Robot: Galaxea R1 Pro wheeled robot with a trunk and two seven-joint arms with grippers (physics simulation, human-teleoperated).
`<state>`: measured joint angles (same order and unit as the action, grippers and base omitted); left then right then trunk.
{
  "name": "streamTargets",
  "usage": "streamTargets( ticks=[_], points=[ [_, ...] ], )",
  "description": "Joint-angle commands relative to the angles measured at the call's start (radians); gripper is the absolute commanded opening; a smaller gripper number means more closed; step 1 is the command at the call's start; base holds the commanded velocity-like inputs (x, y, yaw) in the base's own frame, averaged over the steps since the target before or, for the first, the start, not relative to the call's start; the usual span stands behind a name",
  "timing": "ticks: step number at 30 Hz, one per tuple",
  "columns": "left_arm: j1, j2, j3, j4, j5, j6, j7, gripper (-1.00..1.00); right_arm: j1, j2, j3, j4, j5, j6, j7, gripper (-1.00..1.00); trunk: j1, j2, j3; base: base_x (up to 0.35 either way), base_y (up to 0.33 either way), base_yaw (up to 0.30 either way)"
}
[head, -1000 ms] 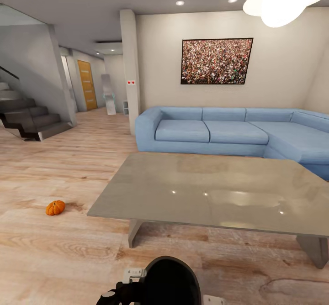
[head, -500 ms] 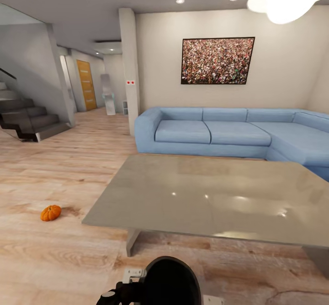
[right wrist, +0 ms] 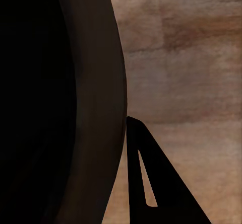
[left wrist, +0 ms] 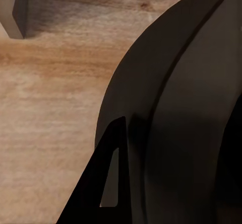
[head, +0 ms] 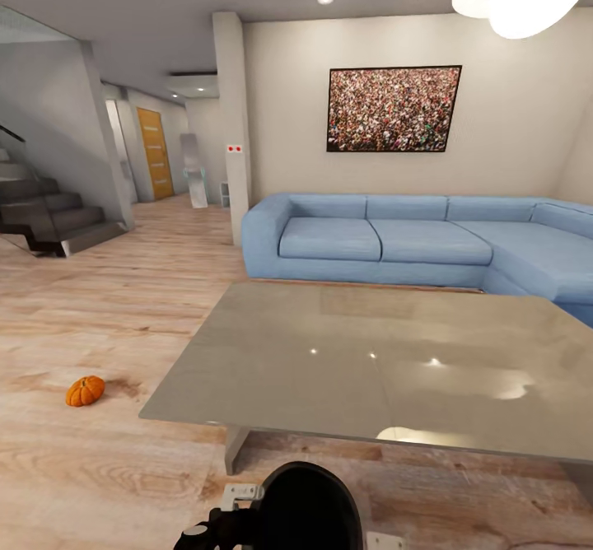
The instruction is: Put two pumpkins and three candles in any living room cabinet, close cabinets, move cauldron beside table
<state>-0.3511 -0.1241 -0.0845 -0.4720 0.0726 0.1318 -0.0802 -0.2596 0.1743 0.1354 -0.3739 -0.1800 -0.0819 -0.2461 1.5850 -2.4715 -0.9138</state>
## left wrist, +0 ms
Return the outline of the cauldron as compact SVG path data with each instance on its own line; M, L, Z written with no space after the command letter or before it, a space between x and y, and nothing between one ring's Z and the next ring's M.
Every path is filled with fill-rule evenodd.
M96 150L126 118L133 224L242 224L242 192L220 155L242 126L242 0L180 0L129 48L106 89ZM118 204L119 147L101 207Z

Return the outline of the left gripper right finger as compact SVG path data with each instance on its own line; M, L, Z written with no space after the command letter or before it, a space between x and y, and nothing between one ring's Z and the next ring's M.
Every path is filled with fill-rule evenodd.
M242 126L238 123L228 121L220 155L242 192Z

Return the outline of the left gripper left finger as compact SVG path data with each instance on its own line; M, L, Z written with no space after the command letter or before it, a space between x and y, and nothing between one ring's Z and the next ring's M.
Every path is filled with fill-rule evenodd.
M113 151L118 147L118 204L101 207ZM56 224L133 224L125 116L109 123Z

